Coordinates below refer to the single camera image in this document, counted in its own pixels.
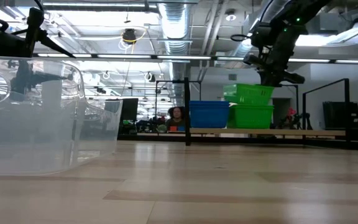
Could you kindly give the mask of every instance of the green bin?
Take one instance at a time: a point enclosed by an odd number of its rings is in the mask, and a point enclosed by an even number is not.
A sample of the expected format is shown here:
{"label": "green bin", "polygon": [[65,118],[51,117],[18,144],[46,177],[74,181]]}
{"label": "green bin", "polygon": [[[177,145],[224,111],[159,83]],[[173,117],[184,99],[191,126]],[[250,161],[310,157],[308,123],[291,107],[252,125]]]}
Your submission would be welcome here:
{"label": "green bin", "polygon": [[223,87],[226,101],[246,105],[268,105],[274,87],[248,84],[235,84]]}
{"label": "green bin", "polygon": [[274,106],[233,105],[227,128],[268,129]]}

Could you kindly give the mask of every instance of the shelf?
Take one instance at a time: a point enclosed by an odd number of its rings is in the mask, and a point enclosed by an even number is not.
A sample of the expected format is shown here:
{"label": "shelf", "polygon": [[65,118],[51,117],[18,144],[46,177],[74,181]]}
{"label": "shelf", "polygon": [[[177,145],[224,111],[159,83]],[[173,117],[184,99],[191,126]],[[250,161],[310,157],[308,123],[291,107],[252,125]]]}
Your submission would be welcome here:
{"label": "shelf", "polygon": [[345,136],[345,131],[291,130],[291,129],[221,129],[190,128],[191,134],[273,134],[292,136]]}

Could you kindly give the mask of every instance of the person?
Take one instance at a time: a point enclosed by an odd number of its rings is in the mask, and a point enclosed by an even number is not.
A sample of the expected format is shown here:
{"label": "person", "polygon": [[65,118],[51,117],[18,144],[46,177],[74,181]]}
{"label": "person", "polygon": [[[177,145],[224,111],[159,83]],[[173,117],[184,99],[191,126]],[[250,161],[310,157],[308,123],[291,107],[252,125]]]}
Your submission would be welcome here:
{"label": "person", "polygon": [[170,108],[168,113],[171,118],[165,123],[167,129],[169,131],[184,131],[186,126],[184,108],[179,106]]}

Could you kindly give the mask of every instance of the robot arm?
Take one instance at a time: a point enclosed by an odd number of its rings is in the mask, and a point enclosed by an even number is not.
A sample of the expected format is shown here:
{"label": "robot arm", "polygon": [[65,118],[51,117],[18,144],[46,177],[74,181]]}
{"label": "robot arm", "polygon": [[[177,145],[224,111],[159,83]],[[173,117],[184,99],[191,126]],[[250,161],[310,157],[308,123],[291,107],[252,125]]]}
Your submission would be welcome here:
{"label": "robot arm", "polygon": [[244,63],[256,65],[261,84],[278,86],[282,81],[304,83],[305,78],[286,69],[301,34],[307,35],[305,24],[331,0],[291,0],[269,22],[260,22],[252,33],[251,44],[259,55],[247,55]]}

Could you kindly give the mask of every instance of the ceiling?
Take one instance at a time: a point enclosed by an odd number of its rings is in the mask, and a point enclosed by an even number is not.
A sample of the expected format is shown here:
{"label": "ceiling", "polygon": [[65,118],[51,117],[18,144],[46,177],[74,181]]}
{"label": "ceiling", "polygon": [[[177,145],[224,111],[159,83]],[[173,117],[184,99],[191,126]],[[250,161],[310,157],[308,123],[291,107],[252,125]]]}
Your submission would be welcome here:
{"label": "ceiling", "polygon": [[[6,1],[9,2],[5,6],[0,6],[0,19],[9,22],[10,30],[25,29],[27,27],[26,17],[29,14],[29,8],[34,7],[32,0]],[[161,18],[158,13],[154,13],[156,2],[164,2],[164,0],[149,1],[151,12],[141,12],[144,8],[145,1],[80,1],[80,0],[64,0],[64,1],[43,1],[46,10],[45,22],[42,28],[47,30],[51,39],[63,47],[67,51],[74,54],[166,54],[164,33],[161,26]],[[184,2],[181,0],[171,0],[170,2]],[[215,18],[209,18],[213,0],[187,0],[190,8],[190,36],[186,38],[190,44],[189,55],[200,55],[203,48],[204,36],[207,32],[207,24],[210,19],[214,19],[213,28],[209,37],[207,46],[209,47],[212,33],[218,30],[218,38],[211,47],[211,54],[229,55],[231,51],[239,46],[238,42],[230,40],[233,34],[242,34],[245,32],[247,16],[258,14],[261,7],[266,1],[261,0],[231,0],[228,2],[226,9],[235,9],[234,21],[227,21],[223,16],[223,20],[218,25],[219,15],[223,7],[223,1],[218,4],[218,10]],[[56,3],[67,3],[71,5],[62,10],[62,6],[54,5]],[[107,4],[137,4],[139,6],[129,8],[110,7]],[[349,19],[355,18],[358,13],[358,1],[333,1],[324,8],[325,12],[336,18],[336,21],[347,24]],[[132,47],[122,44],[121,34],[125,29],[135,29],[137,38],[140,38]],[[313,40],[305,39],[300,46],[295,49],[294,57],[298,58],[358,58],[358,45],[339,46],[339,47],[322,47],[322,46],[305,46],[312,43]],[[37,44],[35,47],[37,53],[54,53],[54,51]],[[153,62],[117,62],[109,61],[69,61],[78,67],[84,76],[85,85],[106,87],[113,91],[106,94],[100,94],[89,87],[86,91],[88,96],[95,95],[111,95],[113,97],[131,96],[134,91],[122,90],[125,87],[144,87],[146,90],[137,90],[135,95],[153,95],[155,83],[146,80],[145,74],[151,73],[155,75],[157,80],[171,80],[170,62],[162,61],[160,63]],[[229,68],[236,68],[234,62]],[[191,80],[198,78],[200,67],[199,63],[191,62],[189,64]],[[238,82],[258,83],[259,76],[249,68],[227,69],[223,66],[214,66],[208,69],[205,75],[204,83],[213,85],[223,85],[232,83],[227,79],[231,73],[236,73],[239,77]],[[161,96],[169,96],[172,94],[170,88],[163,90]]]}

